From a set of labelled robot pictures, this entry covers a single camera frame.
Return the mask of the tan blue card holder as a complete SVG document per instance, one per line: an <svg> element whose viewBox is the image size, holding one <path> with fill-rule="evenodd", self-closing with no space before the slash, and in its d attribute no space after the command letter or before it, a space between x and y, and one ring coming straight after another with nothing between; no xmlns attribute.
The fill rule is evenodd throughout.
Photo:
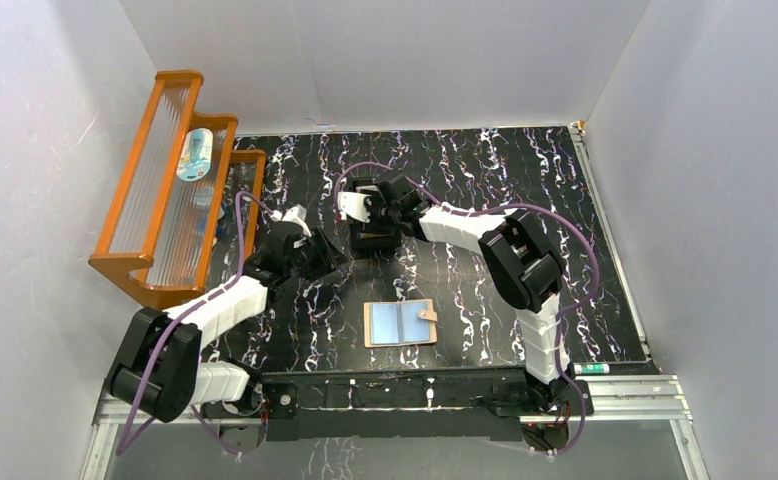
<svg viewBox="0 0 778 480"><path fill-rule="evenodd" d="M438 316L432 299L363 304L366 348L428 345L437 342Z"/></svg>

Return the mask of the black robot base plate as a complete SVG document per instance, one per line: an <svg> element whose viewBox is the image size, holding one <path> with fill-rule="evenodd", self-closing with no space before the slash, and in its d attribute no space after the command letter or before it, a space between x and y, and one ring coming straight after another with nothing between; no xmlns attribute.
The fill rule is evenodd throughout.
<svg viewBox="0 0 778 480"><path fill-rule="evenodd" d="M246 399L202 407L267 441L484 437L562 447L594 412L582 380L546 385L521 366L265 373Z"/></svg>

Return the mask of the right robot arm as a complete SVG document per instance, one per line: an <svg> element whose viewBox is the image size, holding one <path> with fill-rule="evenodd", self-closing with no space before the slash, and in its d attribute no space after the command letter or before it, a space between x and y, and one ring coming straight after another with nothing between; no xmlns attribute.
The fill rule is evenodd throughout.
<svg viewBox="0 0 778 480"><path fill-rule="evenodd" d="M396 247L408 236L481 256L496 292L515 310L527 384L522 393L495 394L492 404L552 414L566 403L570 361L559 344L557 317L565 262L531 212L461 210L424 197L395 170L355 179L338 205L351 223L351 245L360 251Z"/></svg>

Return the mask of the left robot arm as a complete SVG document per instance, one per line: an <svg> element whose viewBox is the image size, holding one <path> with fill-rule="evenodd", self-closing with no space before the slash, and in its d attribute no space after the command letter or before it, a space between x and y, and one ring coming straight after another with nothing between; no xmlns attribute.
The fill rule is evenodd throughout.
<svg viewBox="0 0 778 480"><path fill-rule="evenodd" d="M319 280L348 260L322 229L275 223L269 241L223 285L183 305L138 310L105 377L105 392L161 422L216 402L240 416L255 414L264 400L255 372L239 362L204 362L203 350L263 314L289 280Z"/></svg>

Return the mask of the black plastic card bin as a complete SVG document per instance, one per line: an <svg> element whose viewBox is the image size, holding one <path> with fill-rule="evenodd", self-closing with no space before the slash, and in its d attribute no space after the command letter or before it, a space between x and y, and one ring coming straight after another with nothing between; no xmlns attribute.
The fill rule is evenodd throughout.
<svg viewBox="0 0 778 480"><path fill-rule="evenodd" d="M388 203L380 189L365 177L354 178L346 191L364 193L370 203L364 205L367 223L348 217L352 257L366 259L378 253L389 254L400 247L401 232L388 215Z"/></svg>

